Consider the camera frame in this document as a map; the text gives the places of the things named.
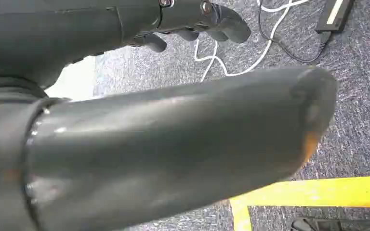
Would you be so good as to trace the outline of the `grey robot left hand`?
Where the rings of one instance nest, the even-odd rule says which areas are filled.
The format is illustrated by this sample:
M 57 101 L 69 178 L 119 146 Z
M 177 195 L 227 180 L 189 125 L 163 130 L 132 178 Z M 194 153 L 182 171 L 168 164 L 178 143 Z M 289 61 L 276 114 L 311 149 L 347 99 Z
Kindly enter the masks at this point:
M 157 33 L 245 42 L 208 0 L 0 0 L 0 231 L 113 231 L 294 174 L 334 113 L 337 81 L 314 66 L 71 101 L 63 68 Z

